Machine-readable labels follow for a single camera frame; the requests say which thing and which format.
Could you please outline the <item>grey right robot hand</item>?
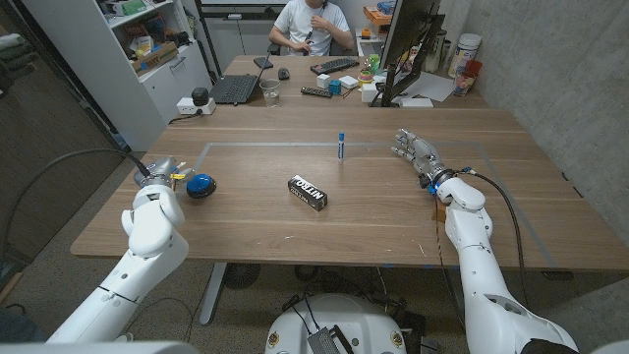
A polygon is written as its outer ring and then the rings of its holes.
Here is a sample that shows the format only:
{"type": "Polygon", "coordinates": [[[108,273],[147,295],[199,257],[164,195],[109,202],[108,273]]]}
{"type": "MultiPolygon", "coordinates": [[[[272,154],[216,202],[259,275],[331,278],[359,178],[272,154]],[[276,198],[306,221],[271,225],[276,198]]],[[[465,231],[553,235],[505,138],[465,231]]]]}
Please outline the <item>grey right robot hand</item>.
{"type": "Polygon", "coordinates": [[[395,138],[400,147],[392,147],[391,150],[413,164],[419,173],[419,185],[422,189],[435,194],[443,182],[454,176],[454,171],[445,167],[430,142],[405,129],[399,129],[395,138]]]}

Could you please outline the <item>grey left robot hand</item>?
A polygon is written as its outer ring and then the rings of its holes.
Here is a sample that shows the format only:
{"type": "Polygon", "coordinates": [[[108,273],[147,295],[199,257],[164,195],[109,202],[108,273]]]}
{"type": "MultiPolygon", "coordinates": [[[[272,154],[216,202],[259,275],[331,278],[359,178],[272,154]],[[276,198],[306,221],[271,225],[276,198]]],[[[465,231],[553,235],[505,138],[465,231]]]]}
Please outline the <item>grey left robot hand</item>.
{"type": "Polygon", "coordinates": [[[162,192],[176,195],[177,184],[190,182],[196,176],[193,168],[182,169],[186,162],[176,163],[173,156],[161,157],[145,167],[148,175],[143,175],[140,171],[134,175],[135,183],[140,187],[136,193],[136,198],[160,194],[162,192]]]}

